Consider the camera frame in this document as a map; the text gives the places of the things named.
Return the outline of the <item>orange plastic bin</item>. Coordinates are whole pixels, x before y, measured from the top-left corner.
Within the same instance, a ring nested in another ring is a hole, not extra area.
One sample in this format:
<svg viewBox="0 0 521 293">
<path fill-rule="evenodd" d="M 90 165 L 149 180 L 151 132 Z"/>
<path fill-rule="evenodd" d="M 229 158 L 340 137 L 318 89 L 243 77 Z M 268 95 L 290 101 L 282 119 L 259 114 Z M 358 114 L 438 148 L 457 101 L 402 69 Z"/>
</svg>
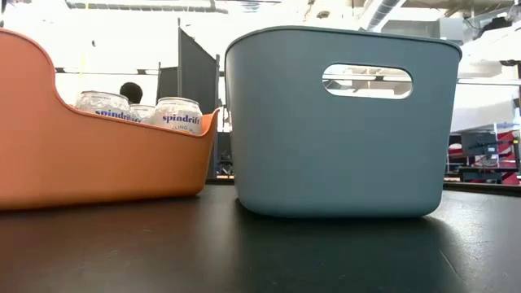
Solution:
<svg viewBox="0 0 521 293">
<path fill-rule="evenodd" d="M 32 39 L 0 28 L 0 210 L 192 196 L 207 178 L 217 114 L 192 135 L 66 104 Z"/>
</svg>

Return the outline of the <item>blue plastic bin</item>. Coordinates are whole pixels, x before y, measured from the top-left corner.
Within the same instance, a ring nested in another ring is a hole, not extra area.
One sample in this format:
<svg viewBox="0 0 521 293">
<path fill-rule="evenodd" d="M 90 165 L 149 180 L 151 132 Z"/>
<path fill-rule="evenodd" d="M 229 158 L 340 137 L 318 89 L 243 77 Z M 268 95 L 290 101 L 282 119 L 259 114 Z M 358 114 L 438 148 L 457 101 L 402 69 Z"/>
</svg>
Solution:
<svg viewBox="0 0 521 293">
<path fill-rule="evenodd" d="M 225 52 L 240 203 L 281 217 L 415 217 L 441 201 L 458 45 L 383 33 L 276 26 Z M 401 69 L 399 99 L 339 96 L 332 64 Z"/>
</svg>

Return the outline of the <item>person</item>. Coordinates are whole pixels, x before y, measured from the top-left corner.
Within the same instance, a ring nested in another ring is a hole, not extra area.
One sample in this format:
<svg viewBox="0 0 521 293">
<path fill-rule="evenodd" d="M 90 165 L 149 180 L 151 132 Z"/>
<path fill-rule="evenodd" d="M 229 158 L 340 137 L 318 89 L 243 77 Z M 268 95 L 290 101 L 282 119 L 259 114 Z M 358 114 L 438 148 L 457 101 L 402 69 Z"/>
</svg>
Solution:
<svg viewBox="0 0 521 293">
<path fill-rule="evenodd" d="M 139 104 L 142 100 L 142 88 L 134 82 L 125 82 L 119 90 L 119 94 L 129 100 L 129 104 Z"/>
</svg>

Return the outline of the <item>black background monitor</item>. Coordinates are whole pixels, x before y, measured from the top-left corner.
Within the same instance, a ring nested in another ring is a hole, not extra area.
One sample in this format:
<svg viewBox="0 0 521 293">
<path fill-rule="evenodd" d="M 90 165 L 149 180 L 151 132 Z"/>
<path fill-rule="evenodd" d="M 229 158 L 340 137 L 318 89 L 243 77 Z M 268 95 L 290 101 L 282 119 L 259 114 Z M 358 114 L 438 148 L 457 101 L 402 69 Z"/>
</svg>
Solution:
<svg viewBox="0 0 521 293">
<path fill-rule="evenodd" d="M 497 155 L 497 137 L 494 133 L 467 132 L 461 134 L 462 153 L 465 156 Z"/>
</svg>

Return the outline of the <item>black background table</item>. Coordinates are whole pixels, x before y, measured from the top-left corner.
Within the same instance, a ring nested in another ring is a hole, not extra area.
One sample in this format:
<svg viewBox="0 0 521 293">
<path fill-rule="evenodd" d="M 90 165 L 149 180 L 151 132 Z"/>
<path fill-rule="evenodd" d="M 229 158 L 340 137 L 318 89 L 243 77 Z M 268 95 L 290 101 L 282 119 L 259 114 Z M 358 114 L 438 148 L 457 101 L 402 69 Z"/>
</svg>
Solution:
<svg viewBox="0 0 521 293">
<path fill-rule="evenodd" d="M 512 167 L 460 167 L 458 175 L 462 182 L 487 182 L 519 186 L 518 169 Z"/>
</svg>

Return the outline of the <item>red white striped rack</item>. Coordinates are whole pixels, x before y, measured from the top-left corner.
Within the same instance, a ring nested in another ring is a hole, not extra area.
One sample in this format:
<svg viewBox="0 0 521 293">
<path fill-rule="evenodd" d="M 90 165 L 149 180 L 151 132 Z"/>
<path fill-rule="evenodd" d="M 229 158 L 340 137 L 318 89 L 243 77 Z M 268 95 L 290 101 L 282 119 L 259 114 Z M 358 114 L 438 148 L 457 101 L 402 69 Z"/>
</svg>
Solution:
<svg viewBox="0 0 521 293">
<path fill-rule="evenodd" d="M 498 151 L 499 167 L 505 171 L 501 174 L 502 185 L 519 186 L 521 181 L 518 179 L 521 169 L 521 159 L 519 158 L 519 131 L 511 130 L 499 133 Z"/>
</svg>

